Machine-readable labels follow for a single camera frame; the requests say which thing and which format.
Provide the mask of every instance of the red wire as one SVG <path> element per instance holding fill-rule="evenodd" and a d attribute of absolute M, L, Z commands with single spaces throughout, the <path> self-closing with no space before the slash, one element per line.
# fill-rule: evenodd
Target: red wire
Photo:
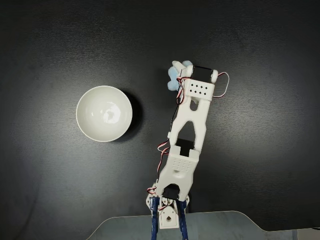
<path fill-rule="evenodd" d="M 148 192 L 148 194 L 155 194 L 156 192 L 154 191 L 150 191 L 150 190 L 155 190 L 157 187 L 149 187 L 146 191 Z"/>
<path fill-rule="evenodd" d="M 162 164 L 162 158 L 165 154 L 169 154 L 169 152 L 166 152 L 168 149 L 170 149 L 170 147 L 167 147 L 165 149 L 163 149 L 163 151 L 161 152 L 161 159 L 160 159 L 160 162 L 159 162 L 159 165 L 158 165 L 158 168 L 157 168 L 157 173 L 158 173 L 158 179 L 159 179 L 159 170 L 160 170 L 160 167 L 161 167 L 161 164 Z"/>
<path fill-rule="evenodd" d="M 162 150 L 160 150 L 159 148 L 163 147 L 163 146 L 166 145 L 168 142 L 169 142 L 169 138 L 168 138 L 166 141 L 160 143 L 160 144 L 158 145 L 158 147 L 157 147 L 158 151 L 162 153 Z"/>
<path fill-rule="evenodd" d="M 168 205 L 169 205 L 169 201 L 168 201 L 168 203 L 167 203 L 165 206 L 162 206 L 162 207 L 158 208 L 158 210 L 160 211 L 160 210 L 162 210 L 162 209 L 165 209 L 166 207 L 168 207 Z"/>
<path fill-rule="evenodd" d="M 182 104 L 184 102 L 184 99 L 185 99 L 185 88 L 184 88 L 182 83 L 184 82 L 185 79 L 189 79 L 189 78 L 190 77 L 187 77 L 187 76 L 177 77 L 176 78 L 176 80 L 179 82 L 179 88 L 181 88 L 181 90 L 179 90 L 178 95 L 176 96 L 176 100 L 175 100 L 177 105 L 180 105 L 180 104 Z M 179 97 L 180 97 L 182 92 L 183 92 L 182 99 L 179 102 Z"/>

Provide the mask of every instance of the white 3d-printed robot arm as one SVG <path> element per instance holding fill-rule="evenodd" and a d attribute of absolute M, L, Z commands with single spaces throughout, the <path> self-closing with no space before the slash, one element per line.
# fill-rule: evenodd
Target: white 3d-printed robot arm
<path fill-rule="evenodd" d="M 181 73 L 181 77 L 188 77 L 184 82 L 184 100 L 178 108 L 176 118 L 168 133 L 170 152 L 165 167 L 160 173 L 156 194 L 162 196 L 165 188 L 174 184 L 179 187 L 178 200 L 185 201 L 193 183 L 193 174 L 199 161 L 199 155 L 206 134 L 206 120 L 212 101 L 218 71 L 213 70 L 210 82 L 191 79 L 194 66 L 185 67 L 178 61 L 172 62 L 173 66 Z M 198 102 L 197 110 L 190 109 L 191 101 Z M 189 150 L 188 156 L 180 155 L 181 147 L 177 146 L 179 132 L 187 122 L 192 122 L 195 132 L 194 149 Z"/>

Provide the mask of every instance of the cable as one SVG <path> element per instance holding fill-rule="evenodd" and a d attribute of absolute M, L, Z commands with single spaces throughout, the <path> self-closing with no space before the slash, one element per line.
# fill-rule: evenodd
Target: cable
<path fill-rule="evenodd" d="M 150 190 L 155 190 L 157 187 L 149 187 L 146 191 L 148 194 L 155 194 L 156 192 L 155 191 L 150 191 Z"/>
<path fill-rule="evenodd" d="M 223 71 L 223 72 L 219 73 L 219 74 L 218 74 L 218 77 L 220 77 L 220 76 L 221 76 L 221 75 L 223 75 L 223 74 L 226 74 L 226 75 L 228 76 L 228 83 L 226 84 L 226 87 L 225 87 L 224 93 L 223 93 L 222 95 L 220 95 L 220 96 L 213 96 L 213 97 L 214 97 L 214 98 L 216 98 L 216 99 L 218 99 L 218 98 L 222 98 L 222 97 L 226 94 L 227 89 L 228 89 L 228 85 L 229 85 L 230 77 L 229 77 L 229 74 L 228 74 L 228 73 L 226 73 L 225 71 Z"/>
<path fill-rule="evenodd" d="M 182 104 L 184 102 L 184 99 L 185 99 L 184 81 L 186 79 L 190 79 L 190 77 L 184 76 L 184 77 L 177 77 L 176 78 L 176 80 L 179 82 L 178 95 L 176 96 L 176 100 L 175 100 L 177 105 L 180 105 L 180 104 Z M 179 97 L 182 94 L 182 92 L 183 92 L 182 99 L 179 102 Z"/>
<path fill-rule="evenodd" d="M 162 206 L 162 207 L 158 208 L 158 210 L 160 211 L 160 210 L 162 210 L 162 209 L 165 209 L 166 207 L 168 207 L 168 205 L 169 205 L 169 200 L 167 201 L 167 203 L 166 203 L 165 206 Z"/>
<path fill-rule="evenodd" d="M 181 101 L 179 104 L 178 104 L 178 101 L 176 100 L 176 108 L 175 108 L 175 110 L 174 110 L 174 114 L 173 114 L 173 116 L 172 116 L 172 118 L 171 118 L 171 121 L 170 121 L 170 132 L 171 132 L 171 130 L 172 130 L 172 124 L 173 124 L 175 115 L 176 115 L 176 113 L 177 113 L 177 111 L 178 111 L 179 105 L 180 105 L 182 102 L 183 102 L 183 99 L 182 99 L 182 101 Z M 166 141 L 160 143 L 160 144 L 158 145 L 158 147 L 157 147 L 158 151 L 162 153 L 162 150 L 159 149 L 159 148 L 163 147 L 163 146 L 166 145 L 168 142 L 169 142 L 169 138 L 167 138 Z"/>
<path fill-rule="evenodd" d="M 169 154 L 168 152 L 166 152 L 168 149 L 170 149 L 170 147 L 167 147 L 167 148 L 163 149 L 163 151 L 161 152 L 161 159 L 160 159 L 160 162 L 159 162 L 159 165 L 158 165 L 158 168 L 157 168 L 158 179 L 159 179 L 159 170 L 160 170 L 160 167 L 161 167 L 161 164 L 162 164 L 162 158 L 163 158 L 164 154 Z"/>

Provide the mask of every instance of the bowl rim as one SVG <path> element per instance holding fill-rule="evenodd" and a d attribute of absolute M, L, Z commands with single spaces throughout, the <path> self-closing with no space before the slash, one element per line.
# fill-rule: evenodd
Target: bowl rim
<path fill-rule="evenodd" d="M 128 126 L 126 127 L 126 129 L 124 130 L 124 132 L 121 133 L 121 135 L 119 135 L 119 136 L 117 136 L 116 138 L 111 139 L 111 140 L 101 141 L 101 140 L 97 140 L 97 139 L 94 139 L 94 138 L 88 136 L 88 135 L 82 130 L 82 128 L 80 127 L 79 121 L 78 121 L 78 107 L 79 107 L 79 103 L 81 102 L 82 98 L 83 98 L 87 93 L 89 93 L 90 91 L 92 91 L 92 90 L 94 90 L 94 89 L 97 89 L 97 88 L 112 88 L 112 89 L 115 89 L 115 90 L 119 91 L 120 93 L 122 93 L 122 94 L 125 96 L 125 98 L 127 99 L 128 103 L 129 103 L 129 105 L 130 105 L 131 118 L 130 118 L 130 121 L 129 121 Z M 80 128 L 81 132 L 83 132 L 83 134 L 86 135 L 86 136 L 87 136 L 88 138 L 90 138 L 91 140 L 94 140 L 94 141 L 100 142 L 100 143 L 112 142 L 112 141 L 120 138 L 121 136 L 123 136 L 123 135 L 126 133 L 126 131 L 129 129 L 130 125 L 131 125 L 132 117 L 133 117 L 133 109 L 132 109 L 132 105 L 131 105 L 131 102 L 130 102 L 128 96 L 127 96 L 123 91 L 121 91 L 120 89 L 118 89 L 118 88 L 116 88 L 116 87 L 114 87 L 114 86 L 108 86 L 108 85 L 95 86 L 95 87 L 89 89 L 88 91 L 86 91 L 86 92 L 82 95 L 82 97 L 80 98 L 80 100 L 78 101 L 78 104 L 76 105 L 76 109 L 75 109 L 76 123 L 78 124 L 78 127 Z"/>

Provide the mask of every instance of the robotic arm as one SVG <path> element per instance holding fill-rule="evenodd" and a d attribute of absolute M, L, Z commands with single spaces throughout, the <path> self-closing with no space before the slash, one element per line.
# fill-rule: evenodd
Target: robotic arm
<path fill-rule="evenodd" d="M 206 120 L 215 82 L 218 76 L 224 74 L 218 74 L 217 70 L 210 68 L 194 66 L 189 61 L 183 64 L 173 61 L 172 65 L 169 69 L 171 81 L 168 88 L 178 90 L 178 109 L 168 133 L 170 152 L 166 165 L 153 186 L 148 188 L 146 204 L 152 212 L 152 240 L 157 236 L 158 215 L 160 229 L 180 227 L 183 239 L 188 239 L 185 219 L 185 208 L 190 200 L 188 193 L 205 139 Z M 198 104 L 197 110 L 190 109 L 191 101 Z M 178 138 L 179 132 L 188 121 L 193 122 L 194 142 Z M 168 148 L 162 151 L 161 157 L 167 154 L 166 150 Z"/>

